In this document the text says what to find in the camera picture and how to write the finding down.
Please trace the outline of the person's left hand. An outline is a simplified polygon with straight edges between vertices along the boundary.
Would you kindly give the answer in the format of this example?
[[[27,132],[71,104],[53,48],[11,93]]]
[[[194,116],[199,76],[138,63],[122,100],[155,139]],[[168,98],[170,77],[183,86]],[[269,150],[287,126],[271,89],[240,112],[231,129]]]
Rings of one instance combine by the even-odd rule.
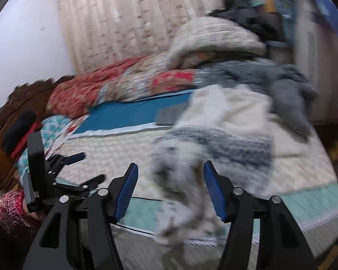
[[[25,201],[25,195],[24,195],[23,191],[21,191],[21,197],[22,197],[21,209],[24,212],[24,216],[27,217],[27,218],[32,218],[32,219],[37,220],[37,221],[44,221],[45,218],[46,218],[46,215],[44,213],[36,212],[36,211],[33,211],[33,212],[28,211],[27,204],[26,204],[26,201]]]

